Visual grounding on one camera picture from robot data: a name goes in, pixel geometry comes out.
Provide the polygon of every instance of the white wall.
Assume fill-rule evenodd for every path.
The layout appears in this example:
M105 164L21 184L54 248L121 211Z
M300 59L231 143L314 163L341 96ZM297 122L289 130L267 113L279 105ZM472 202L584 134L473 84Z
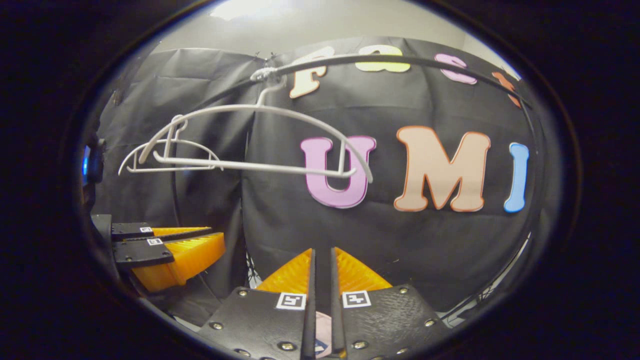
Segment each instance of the white wall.
M168 33L154 52L186 47L223 49L267 58L299 46L366 35L415 38L448 45L504 67L480 41L424 7L404 0L231 0L244 15L211 17L215 3Z

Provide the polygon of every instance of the black backdrop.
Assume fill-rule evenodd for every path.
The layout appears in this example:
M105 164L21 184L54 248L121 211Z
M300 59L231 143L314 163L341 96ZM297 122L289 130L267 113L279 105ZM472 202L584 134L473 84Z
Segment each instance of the black backdrop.
M562 168L570 161L561 154L557 143L558 119L533 97L526 79L517 81L487 61L444 45L392 37L349 38L310 44L269 61L213 49L151 54L141 65L136 62L124 69L132 74L131 78L120 84L117 101L108 101L100 116L98 136L105 138L107 149L104 179L97 187L93 212L112 214L114 222L177 225L170 174L130 174L123 170L117 175L130 151L146 142L175 114L214 105L255 103L263 84L214 104L209 99L263 66L288 65L325 46L334 48L336 54L356 54L361 47L379 44L396 46L406 56L457 56L468 69L488 77L492 72L503 73L516 91L532 103L529 116L543 126L536 136L546 140L546 162L542 164L536 155L533 134L522 110L506 93L482 81L474 85L457 83L440 69L417 65L403 73L363 72L355 64L334 65L320 78L318 90L291 99L290 75L287 87L270 93L266 104L317 117L347 136L376 139L377 148L369 156L374 182L363 203L350 209L324 206L311 197L304 176L231 169L179 172L176 179L182 225L206 225L225 232L227 253L203 274L219 299L234 287L244 285L245 242L263 279L312 247L318 256L318 308L328 313L328 255L330 247L338 246L392 284L410 283L437 311L450 310L498 276L529 232L529 247L544 246L562 199ZM485 204L480 211L457 213L449 206L436 210L433 202L414 213L394 208L406 174L406 149L396 132L403 126L415 125L434 129L450 158L467 131L489 136ZM180 138L207 146L223 160L302 167L305 161L300 142L326 135L320 129L278 115L240 111L192 119ZM527 205L517 213L503 209L511 191L512 142L526 145L531 153ZM202 157L200 150L177 147L177 156ZM337 166L337 155L337 151L330 153L329 168ZM540 166L545 167L546 181L534 193L533 174ZM346 187L346 181L330 179L329 184ZM425 194L430 198L429 190ZM532 196L545 199L543 209L532 207ZM530 226L527 217L541 215L540 227L536 224L524 229ZM194 282L199 281L191 281L189 286L193 289L171 289L159 298L170 313L202 325L214 306L201 305L207 303L209 294Z
M6 252L7 312L19 315L9 323L13 358L202 358L153 316L100 285L104 278L74 245L83 239L67 175L82 123L72 114L82 110L78 104L88 84L105 61L186 3L2 5L6 103L8 114L21 119L6 126L5 135L22 149L7 163L14 175L5 181L13 191L3 192L13 213L8 236L21 239L8 242ZM588 196L573 236L551 248L536 278L481 322L482 331L466 341L458 338L458 346L440 358L632 358L638 354L637 282L631 271L637 204L629 191L607 191L634 188L635 160L624 150L634 148L637 126L630 119L637 117L631 93L614 91L629 85L633 74L628 45L637 25L631 7L447 4L466 15L464 25L478 29L481 23L483 31L513 44L562 98L580 139ZM449 5L433 4L460 15ZM508 53L504 43L494 39L492 45Z

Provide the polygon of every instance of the letter m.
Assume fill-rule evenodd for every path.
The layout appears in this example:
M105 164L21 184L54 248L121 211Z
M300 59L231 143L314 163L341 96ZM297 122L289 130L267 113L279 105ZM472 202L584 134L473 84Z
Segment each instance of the letter m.
M394 202L399 211L422 211L429 203L423 195L427 181L436 209L442 209L458 184L458 194L451 201L454 211L477 211L484 206L482 190L486 152L491 147L488 136L468 132L462 136L452 160L430 127L405 126L397 138L406 146L404 193Z

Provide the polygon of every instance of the hanger hook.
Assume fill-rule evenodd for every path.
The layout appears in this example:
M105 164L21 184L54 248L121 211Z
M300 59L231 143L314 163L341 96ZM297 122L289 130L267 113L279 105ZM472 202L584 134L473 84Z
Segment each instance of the hanger hook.
M171 122L176 122L178 121L180 118L182 117L182 115L178 114L176 116L173 117L173 119L171 119ZM174 140L178 140L178 135L183 132L186 128L187 125L189 125L189 120L185 120L184 121L184 125L182 125L181 127L179 127L176 131L175 131L175 136L173 137Z
M279 83L277 83L276 85L273 85L273 86L269 86L268 88L264 89L260 93L260 96L258 96L258 102L256 102L256 105L257 106L263 106L264 105L264 98L268 93L274 92L276 90L279 90L279 89L283 88L286 84L287 84L287 76L286 75L280 76L280 82Z

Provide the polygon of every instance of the pink letter u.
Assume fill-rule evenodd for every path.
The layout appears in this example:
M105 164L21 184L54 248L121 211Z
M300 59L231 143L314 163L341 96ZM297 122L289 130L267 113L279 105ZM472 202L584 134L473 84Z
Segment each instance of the pink letter u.
M370 136L349 136L348 139L355 147L355 150L364 155L368 164L369 153L376 148L376 139ZM300 148L305 152L306 168L326 170L326 154L332 147L332 141L327 138L304 139L300 144ZM309 193L323 205L339 209L352 208L361 203L367 193L367 176L364 173L364 169L356 156L350 151L349 145L346 146L346 150L349 152L351 167L358 169L349 178L349 186L346 189L336 190L332 188L327 183L324 175L307 174Z

